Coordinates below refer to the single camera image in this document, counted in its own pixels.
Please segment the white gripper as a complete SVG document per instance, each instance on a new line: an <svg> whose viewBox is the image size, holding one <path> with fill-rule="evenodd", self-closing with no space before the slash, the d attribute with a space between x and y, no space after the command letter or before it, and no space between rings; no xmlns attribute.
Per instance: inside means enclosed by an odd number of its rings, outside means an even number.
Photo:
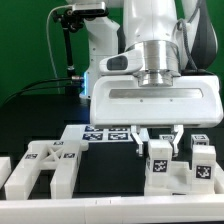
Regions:
<svg viewBox="0 0 224 224"><path fill-rule="evenodd" d="M207 128L223 119L223 107L216 76L182 76L169 87L138 85L132 75L105 76L93 90L90 122L96 127L131 127L136 152L143 156L144 144L139 136L141 127L170 127L173 156L184 127Z"/></svg>

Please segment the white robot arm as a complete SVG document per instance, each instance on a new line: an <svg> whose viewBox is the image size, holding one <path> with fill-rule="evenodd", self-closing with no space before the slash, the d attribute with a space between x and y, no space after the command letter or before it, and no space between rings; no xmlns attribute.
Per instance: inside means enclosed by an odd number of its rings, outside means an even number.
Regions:
<svg viewBox="0 0 224 224"><path fill-rule="evenodd" d="M206 69L217 39L205 0L67 0L88 32L82 97L96 127L214 127L219 79Z"/></svg>

